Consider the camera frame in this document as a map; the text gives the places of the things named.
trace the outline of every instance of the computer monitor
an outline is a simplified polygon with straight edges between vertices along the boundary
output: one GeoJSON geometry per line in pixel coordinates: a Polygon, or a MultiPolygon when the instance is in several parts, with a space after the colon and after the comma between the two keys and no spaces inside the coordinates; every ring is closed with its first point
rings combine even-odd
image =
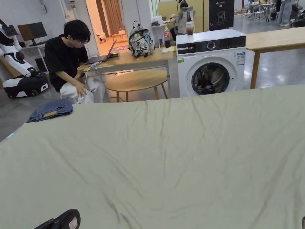
{"type": "Polygon", "coordinates": [[[43,27],[42,22],[18,25],[18,29],[24,41],[32,40],[33,45],[36,45],[35,39],[40,37],[46,37],[47,33],[43,27]]]}

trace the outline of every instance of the laptop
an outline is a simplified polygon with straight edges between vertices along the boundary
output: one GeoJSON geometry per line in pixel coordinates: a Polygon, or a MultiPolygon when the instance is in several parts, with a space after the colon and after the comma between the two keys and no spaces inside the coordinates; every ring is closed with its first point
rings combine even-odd
{"type": "Polygon", "coordinates": [[[85,64],[93,64],[93,63],[95,63],[95,62],[105,62],[105,61],[108,59],[108,57],[109,57],[109,55],[110,55],[110,53],[111,53],[111,51],[112,51],[112,49],[113,49],[113,47],[114,47],[116,41],[117,41],[117,39],[116,39],[115,42],[113,43],[113,45],[112,45],[112,47],[111,47],[111,49],[109,50],[109,53],[108,53],[107,55],[91,57],[91,58],[89,58],[89,60],[88,60],[85,64]]]}

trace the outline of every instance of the poster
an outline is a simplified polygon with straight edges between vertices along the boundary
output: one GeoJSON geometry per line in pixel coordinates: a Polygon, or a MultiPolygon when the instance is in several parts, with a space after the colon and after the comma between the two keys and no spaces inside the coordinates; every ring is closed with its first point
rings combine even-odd
{"type": "Polygon", "coordinates": [[[227,29],[234,24],[234,0],[210,0],[209,30],[227,29]]]}

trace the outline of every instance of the washing machine control panel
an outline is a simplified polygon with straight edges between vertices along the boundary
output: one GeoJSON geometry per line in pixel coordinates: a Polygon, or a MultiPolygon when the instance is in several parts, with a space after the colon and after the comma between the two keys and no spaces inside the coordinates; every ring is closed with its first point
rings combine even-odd
{"type": "Polygon", "coordinates": [[[220,40],[201,41],[177,46],[178,54],[202,53],[214,50],[233,49],[246,46],[246,36],[220,40]]]}

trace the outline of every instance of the white pants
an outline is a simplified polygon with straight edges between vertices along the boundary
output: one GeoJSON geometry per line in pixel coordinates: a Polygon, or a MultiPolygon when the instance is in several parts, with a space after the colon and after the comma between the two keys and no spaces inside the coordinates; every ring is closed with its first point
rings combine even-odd
{"type": "Polygon", "coordinates": [[[86,85],[89,90],[86,89],[86,95],[80,97],[77,95],[76,88],[71,83],[65,83],[60,89],[60,95],[62,99],[72,99],[74,104],[88,104],[88,103],[103,103],[109,101],[106,93],[105,85],[102,81],[95,79],[94,77],[87,77],[86,85]]]}

